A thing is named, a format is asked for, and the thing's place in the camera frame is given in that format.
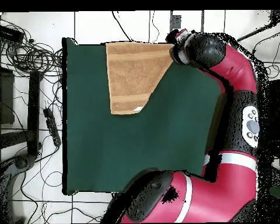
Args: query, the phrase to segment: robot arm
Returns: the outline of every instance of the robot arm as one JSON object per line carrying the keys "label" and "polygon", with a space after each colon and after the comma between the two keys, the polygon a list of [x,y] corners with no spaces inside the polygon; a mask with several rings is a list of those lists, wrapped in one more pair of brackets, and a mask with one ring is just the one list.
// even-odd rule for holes
{"label": "robot arm", "polygon": [[221,34],[174,30],[166,41],[174,44],[170,54],[175,62],[219,83],[225,107],[214,146],[205,152],[201,177],[182,171],[155,172],[142,184],[121,223],[231,221],[256,198],[260,126],[258,83],[247,58],[250,54]]}

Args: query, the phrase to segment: white floor tile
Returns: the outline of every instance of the white floor tile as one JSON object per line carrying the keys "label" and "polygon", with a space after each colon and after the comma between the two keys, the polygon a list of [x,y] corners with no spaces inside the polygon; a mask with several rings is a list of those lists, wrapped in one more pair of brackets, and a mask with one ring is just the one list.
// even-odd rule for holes
{"label": "white floor tile", "polygon": [[29,224],[38,224],[38,223],[43,223],[43,220],[39,218],[41,215],[41,204],[38,202],[38,208],[36,210],[36,204],[34,202],[19,202],[19,201],[13,201],[13,213],[15,216],[15,219],[17,218],[25,218],[25,224],[28,223],[30,217],[32,216]]}
{"label": "white floor tile", "polygon": [[72,215],[72,204],[70,203],[46,203],[44,218],[41,217],[41,224],[70,224]]}
{"label": "white floor tile", "polygon": [[73,211],[73,223],[99,223],[102,216],[107,210],[107,204],[86,204],[74,203],[75,208],[80,209],[83,213],[75,209]]}
{"label": "white floor tile", "polygon": [[110,202],[112,199],[111,193],[105,192],[78,192],[73,196],[74,201],[86,202]]}

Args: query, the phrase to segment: towel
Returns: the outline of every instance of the towel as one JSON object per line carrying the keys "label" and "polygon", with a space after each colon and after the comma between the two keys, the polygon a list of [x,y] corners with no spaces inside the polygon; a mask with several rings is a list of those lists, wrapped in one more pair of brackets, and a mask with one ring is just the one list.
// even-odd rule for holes
{"label": "towel", "polygon": [[135,114],[147,104],[173,60],[172,44],[106,43],[111,114]]}

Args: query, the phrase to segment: wire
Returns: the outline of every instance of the wire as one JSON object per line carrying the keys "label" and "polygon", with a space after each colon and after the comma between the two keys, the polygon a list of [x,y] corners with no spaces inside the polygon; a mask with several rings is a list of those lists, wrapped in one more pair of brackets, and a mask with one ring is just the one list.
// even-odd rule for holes
{"label": "wire", "polygon": [[[152,24],[153,24],[153,17],[155,16],[155,10],[153,11],[153,15],[152,15]],[[159,29],[155,26],[155,24],[153,24],[153,26],[155,27],[155,29],[157,30],[157,37],[156,37],[156,40],[154,40],[153,42],[156,42],[159,38],[159,35],[160,35],[160,31]]]}
{"label": "wire", "polygon": [[14,155],[14,157],[16,157],[16,155],[17,155],[20,151],[22,151],[24,148],[18,150],[18,151],[16,152],[16,154]]}
{"label": "wire", "polygon": [[[268,38],[264,38],[263,40],[259,41],[259,42],[254,46],[254,48],[253,48],[253,50],[252,50],[252,54],[255,54],[255,52],[256,52],[256,47],[257,47],[261,42],[263,42],[264,40],[268,40],[268,39],[270,39],[270,38],[272,38],[272,37],[275,37],[275,36],[277,36],[278,34],[280,34],[280,32],[275,33],[275,34],[273,34],[272,36],[269,36]],[[280,64],[280,62],[275,62],[276,57],[277,57],[277,55],[278,55],[279,48],[280,48],[280,42],[279,42],[279,44],[278,44],[278,48],[277,48],[277,52],[276,52],[276,55],[275,55],[274,60],[271,62],[271,65],[270,65],[270,66],[265,67],[265,68],[268,70],[268,71],[267,71],[267,75],[268,75],[268,78],[269,78],[269,79],[274,79],[274,78],[276,78],[276,77],[280,74],[280,68],[279,68],[279,66],[275,65],[275,64]],[[275,75],[275,76],[273,76],[273,77],[269,77],[269,75],[270,75],[271,72],[272,72],[272,71],[271,71],[271,68],[274,68],[274,69],[277,71],[277,75]]]}
{"label": "wire", "polygon": [[[55,151],[43,158],[41,158],[42,160],[55,154],[57,151],[59,150],[59,148],[55,149]],[[36,173],[23,187],[25,187],[29,182],[31,182],[40,172],[38,171],[38,173]],[[12,196],[15,196],[20,190],[17,190]]]}
{"label": "wire", "polygon": [[38,206],[38,204],[37,204],[37,202],[36,202],[35,200],[33,200],[32,198],[28,197],[28,196],[25,194],[25,192],[23,191],[23,184],[24,184],[24,182],[25,182],[25,179],[26,179],[26,171],[24,172],[24,179],[23,179],[23,181],[22,181],[22,183],[21,183],[20,190],[21,190],[22,194],[23,194],[26,198],[28,198],[29,200],[31,200],[32,202],[34,202],[34,203],[36,204],[36,209],[34,210],[33,214],[31,215],[31,217],[30,217],[29,220],[28,220],[28,223],[27,223],[27,224],[29,224],[29,222],[31,221],[33,215],[36,213],[36,211],[37,211],[37,209],[39,208],[39,206]]}
{"label": "wire", "polygon": [[62,185],[62,182],[59,184],[59,185],[49,185],[49,184],[47,184],[47,179],[52,175],[52,174],[54,174],[54,173],[59,173],[59,174],[61,174],[62,175],[62,173],[60,173],[60,172],[58,172],[58,171],[54,171],[54,172],[52,172],[52,173],[50,173],[48,176],[47,176],[47,178],[45,178],[45,180],[44,180],[44,184],[43,184],[43,189],[42,189],[42,191],[41,191],[41,200],[42,200],[42,206],[41,206],[41,214],[42,214],[42,216],[43,216],[43,219],[44,219],[44,224],[45,224],[45,222],[46,222],[46,209],[44,209],[44,211],[43,211],[43,208],[44,208],[44,185],[48,185],[48,186],[50,186],[50,187],[58,187],[58,186],[60,186],[60,185]]}
{"label": "wire", "polygon": [[223,28],[223,33],[225,33],[225,24],[226,24],[226,10],[224,10],[224,28]]}
{"label": "wire", "polygon": [[150,42],[150,40],[151,40],[151,11],[149,11],[149,20],[148,20],[148,42]]}
{"label": "wire", "polygon": [[256,47],[257,47],[261,42],[263,42],[263,41],[265,41],[265,40],[268,40],[268,39],[270,39],[270,38],[276,37],[276,36],[279,35],[279,34],[280,34],[280,32],[275,33],[275,34],[273,34],[272,36],[269,36],[268,38],[264,38],[263,40],[257,42],[256,45],[254,46],[253,50],[252,50],[252,54],[255,54],[255,52],[256,52]]}
{"label": "wire", "polygon": [[204,32],[204,10],[201,11],[201,29],[200,32]]}
{"label": "wire", "polygon": [[[43,143],[44,143],[45,139],[48,138],[48,137],[51,137],[51,135],[46,136],[46,137],[44,138],[44,140],[43,140]],[[41,179],[44,181],[44,184],[46,184],[47,186],[50,186],[50,187],[56,187],[55,185],[47,184],[47,183],[46,183],[46,180],[47,180],[47,179],[44,179],[44,177],[43,177],[43,175],[42,175],[42,173],[41,173],[41,157],[42,157],[42,155],[43,155],[43,148],[44,148],[44,146],[42,145],[42,147],[41,147],[41,155],[40,155],[40,176],[41,176]]]}
{"label": "wire", "polygon": [[64,214],[64,213],[67,213],[67,212],[72,211],[72,210],[74,210],[74,209],[77,210],[77,211],[79,211],[79,212],[82,213],[83,215],[90,217],[90,218],[92,219],[91,221],[94,220],[94,221],[96,221],[96,222],[99,222],[99,221],[97,220],[97,218],[102,218],[102,216],[93,217],[93,216],[91,216],[91,215],[88,215],[88,214],[84,213],[83,211],[81,211],[81,210],[78,209],[78,208],[72,208],[72,209],[69,209],[69,210],[63,211],[63,212],[52,213],[52,214],[48,217],[48,219],[45,221],[44,224],[46,224],[46,223],[48,222],[48,220],[51,218],[51,216],[53,216],[53,215]]}
{"label": "wire", "polygon": [[16,112],[12,109],[12,108],[10,108],[8,105],[6,105],[5,103],[3,103],[3,102],[1,102],[1,104],[3,104],[4,106],[6,106],[8,109],[10,109],[10,110],[12,110],[13,111],[13,113],[16,115],[16,118],[17,118],[17,120],[18,120],[18,122],[19,122],[19,124],[20,124],[20,126],[21,126],[21,128],[22,128],[22,130],[24,131],[24,133],[25,133],[25,137],[26,137],[26,142],[28,142],[28,136],[27,136],[27,133],[26,133],[26,131],[25,131],[25,129],[24,129],[24,126],[22,125],[22,123],[21,123],[21,121],[20,121],[20,119],[19,119],[19,116],[16,114]]}
{"label": "wire", "polygon": [[112,11],[112,15],[113,15],[114,19],[116,20],[116,22],[118,23],[118,25],[120,26],[120,28],[121,28],[121,30],[123,31],[123,33],[125,34],[125,36],[128,38],[128,40],[129,40],[129,41],[132,41],[132,40],[128,37],[128,35],[125,33],[123,27],[120,25],[119,21],[118,21],[117,18],[115,17],[114,11]]}
{"label": "wire", "polygon": [[35,201],[35,200],[33,200],[33,199],[31,199],[30,197],[28,197],[25,193],[24,193],[24,191],[23,191],[23,187],[24,187],[24,182],[25,182],[25,179],[26,179],[26,172],[24,173],[24,179],[23,179],[23,181],[22,181],[22,184],[21,184],[21,187],[20,187],[20,190],[21,190],[21,192],[22,192],[22,194],[26,197],[26,198],[28,198],[28,199],[30,199],[31,201],[33,201],[33,202],[35,202],[35,204],[36,204],[36,209],[34,210],[34,212],[33,212],[33,214],[31,215],[31,217],[29,218],[29,220],[28,220],[28,223],[27,224],[29,224],[29,222],[31,221],[31,219],[32,219],[32,217],[34,216],[34,214],[36,213],[36,211],[37,211],[37,209],[39,208],[39,206],[38,206],[38,204],[37,204],[37,202]]}

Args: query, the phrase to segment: green table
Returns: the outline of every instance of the green table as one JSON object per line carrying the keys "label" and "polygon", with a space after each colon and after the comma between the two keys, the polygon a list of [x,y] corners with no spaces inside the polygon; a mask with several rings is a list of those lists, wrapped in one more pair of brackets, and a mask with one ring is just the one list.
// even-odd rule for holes
{"label": "green table", "polygon": [[173,63],[140,113],[111,115],[105,45],[66,44],[67,194],[119,192],[149,167],[201,173],[214,80]]}

